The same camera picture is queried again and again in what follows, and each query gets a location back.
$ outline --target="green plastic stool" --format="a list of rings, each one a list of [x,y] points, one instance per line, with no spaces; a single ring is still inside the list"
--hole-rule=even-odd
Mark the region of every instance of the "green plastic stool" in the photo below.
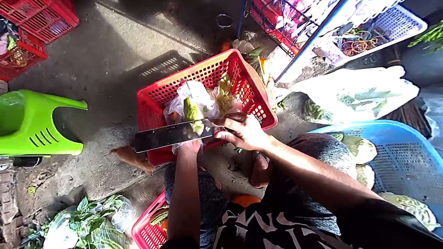
[[[52,113],[57,107],[88,109],[84,101],[19,90],[0,96],[0,156],[79,155],[83,144],[63,137]]]

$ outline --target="plastic crate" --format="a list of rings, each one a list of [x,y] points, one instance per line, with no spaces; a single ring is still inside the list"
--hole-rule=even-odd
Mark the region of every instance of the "plastic crate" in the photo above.
[[[320,46],[324,51],[329,53],[328,58],[334,63],[334,65],[339,66],[395,43],[399,43],[405,39],[414,37],[424,32],[427,29],[427,24],[404,7],[396,5],[388,9],[386,12],[379,14],[375,19],[374,27],[381,27],[384,30],[389,31],[389,42],[354,56],[346,56],[339,47],[332,42],[322,43]]]
[[[163,191],[132,226],[132,239],[140,249],[159,249],[166,242],[166,232],[158,224],[155,226],[149,224],[152,214],[165,202],[165,191]]]
[[[424,202],[437,221],[443,223],[443,159],[420,132],[391,120],[330,125],[311,132],[343,132],[374,143],[377,156],[367,163],[375,172],[372,190],[407,195]],[[443,228],[435,229],[434,233],[443,237]]]
[[[163,115],[164,105],[177,96],[177,88],[185,84],[186,80],[200,81],[205,87],[213,89],[224,72],[231,77],[233,84],[231,93],[240,95],[242,111],[254,114],[261,121],[263,130],[274,127],[277,124],[277,116],[269,106],[263,82],[240,52],[237,49],[230,49],[139,90],[137,93],[139,131],[166,125]],[[223,140],[208,143],[203,150],[226,143]],[[175,159],[171,146],[148,151],[149,163],[154,166]]]
[[[80,23],[69,0],[0,0],[0,14],[45,43]]]
[[[6,54],[0,55],[0,79],[11,81],[34,64],[48,58],[45,44],[19,28],[19,41],[17,46]]]

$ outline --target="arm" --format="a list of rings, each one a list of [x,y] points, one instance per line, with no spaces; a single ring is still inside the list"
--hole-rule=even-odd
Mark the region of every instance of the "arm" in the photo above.
[[[235,131],[235,135],[219,131],[215,134],[216,138],[246,150],[265,153],[291,180],[333,213],[348,210],[370,199],[383,200],[347,174],[266,134],[253,115],[232,113],[214,123]]]
[[[168,214],[168,240],[191,236],[200,241],[200,196],[198,194],[197,153],[200,142],[178,148],[174,189]]]

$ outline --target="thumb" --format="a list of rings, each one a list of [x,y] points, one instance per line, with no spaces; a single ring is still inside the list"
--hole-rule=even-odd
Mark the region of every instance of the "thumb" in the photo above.
[[[242,140],[235,136],[234,134],[227,132],[227,131],[219,131],[215,134],[215,138],[220,138],[223,140],[226,140],[228,142],[231,142],[235,146],[238,146]]]

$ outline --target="black t-shirt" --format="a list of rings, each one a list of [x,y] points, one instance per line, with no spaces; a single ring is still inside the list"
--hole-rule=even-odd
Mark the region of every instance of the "black t-shirt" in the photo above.
[[[370,200],[336,216],[341,236],[312,229],[288,212],[268,213],[261,203],[246,209],[230,204],[216,231],[213,248],[443,249],[441,238],[412,214],[385,201]],[[186,237],[162,246],[174,248],[198,248],[198,244]]]

